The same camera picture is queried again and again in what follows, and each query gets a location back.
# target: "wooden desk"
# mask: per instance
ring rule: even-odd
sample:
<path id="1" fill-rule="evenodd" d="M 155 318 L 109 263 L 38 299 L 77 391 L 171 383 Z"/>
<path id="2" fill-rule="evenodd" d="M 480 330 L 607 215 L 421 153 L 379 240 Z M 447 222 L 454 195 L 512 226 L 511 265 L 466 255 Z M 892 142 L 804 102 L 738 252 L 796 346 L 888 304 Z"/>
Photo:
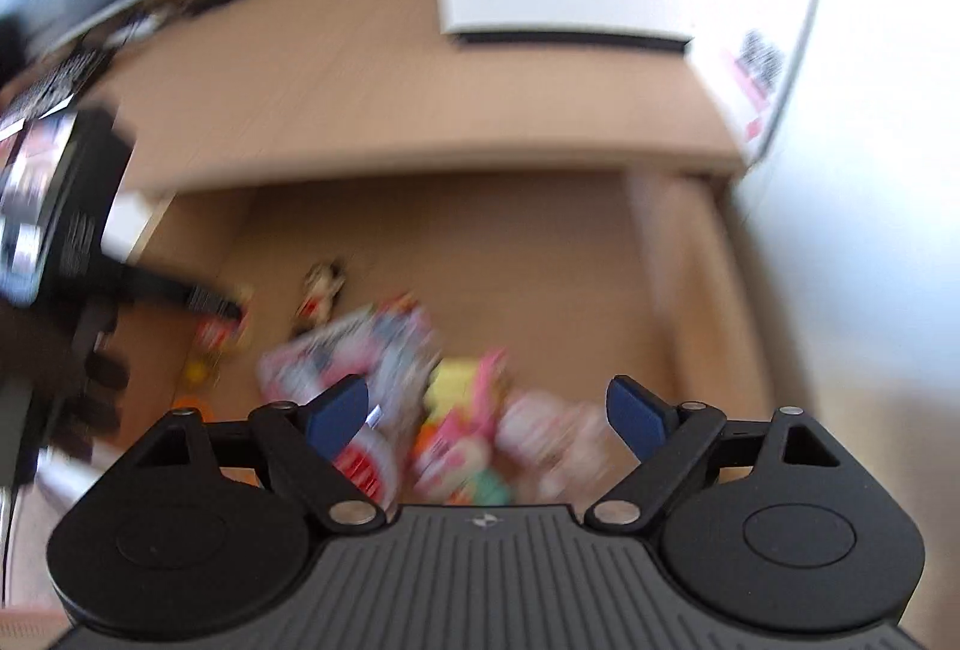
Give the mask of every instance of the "wooden desk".
<path id="1" fill-rule="evenodd" d="M 464 47 L 438 30 L 436 0 L 243 0 L 171 26 L 98 89 L 136 133 L 125 188 L 504 167 L 742 170 L 675 54 Z"/>

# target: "gray ribbed plate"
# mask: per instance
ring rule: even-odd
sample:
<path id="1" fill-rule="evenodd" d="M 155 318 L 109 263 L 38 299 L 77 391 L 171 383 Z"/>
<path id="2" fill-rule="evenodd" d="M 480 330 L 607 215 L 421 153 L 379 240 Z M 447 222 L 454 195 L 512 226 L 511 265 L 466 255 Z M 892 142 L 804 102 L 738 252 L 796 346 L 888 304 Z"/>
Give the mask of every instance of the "gray ribbed plate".
<path id="1" fill-rule="evenodd" d="M 388 529 L 328 545 L 284 603 L 190 642 L 87 629 L 59 650 L 919 650 L 892 626 L 792 642 L 701 613 L 646 547 L 577 525 L 564 507 L 406 507 Z"/>

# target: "silver screw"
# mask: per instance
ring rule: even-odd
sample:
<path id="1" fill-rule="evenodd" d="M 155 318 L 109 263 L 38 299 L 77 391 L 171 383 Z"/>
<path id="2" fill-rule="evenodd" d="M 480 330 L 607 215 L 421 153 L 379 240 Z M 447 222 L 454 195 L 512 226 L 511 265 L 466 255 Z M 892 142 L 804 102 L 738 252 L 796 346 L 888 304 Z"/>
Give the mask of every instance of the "silver screw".
<path id="1" fill-rule="evenodd" d="M 604 501 L 593 507 L 593 516 L 607 525 L 630 525 L 640 519 L 640 507 L 630 501 Z"/>
<path id="2" fill-rule="evenodd" d="M 341 525 L 366 525 L 376 517 L 376 509 L 366 501 L 341 501 L 330 507 L 330 517 Z"/>

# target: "keyboard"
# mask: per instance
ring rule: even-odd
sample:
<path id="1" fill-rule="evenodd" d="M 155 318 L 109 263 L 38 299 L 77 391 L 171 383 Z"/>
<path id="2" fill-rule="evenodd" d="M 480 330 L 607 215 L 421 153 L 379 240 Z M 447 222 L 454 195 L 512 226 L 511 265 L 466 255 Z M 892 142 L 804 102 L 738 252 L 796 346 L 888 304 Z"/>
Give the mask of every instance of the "keyboard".
<path id="1" fill-rule="evenodd" d="M 0 129 L 21 119 L 37 119 L 65 101 L 83 95 L 113 59 L 110 49 L 78 49 L 13 97 L 0 114 Z"/>

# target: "wall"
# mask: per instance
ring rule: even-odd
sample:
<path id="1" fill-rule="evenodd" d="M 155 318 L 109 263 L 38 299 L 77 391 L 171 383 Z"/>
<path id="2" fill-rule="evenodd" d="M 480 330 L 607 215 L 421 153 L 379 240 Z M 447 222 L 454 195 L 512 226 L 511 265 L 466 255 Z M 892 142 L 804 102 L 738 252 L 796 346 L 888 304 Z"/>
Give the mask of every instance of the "wall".
<path id="1" fill-rule="evenodd" d="M 822 0 L 781 134 L 733 196 L 781 391 L 923 531 L 904 626 L 934 650 L 960 637 L 958 9 Z"/>

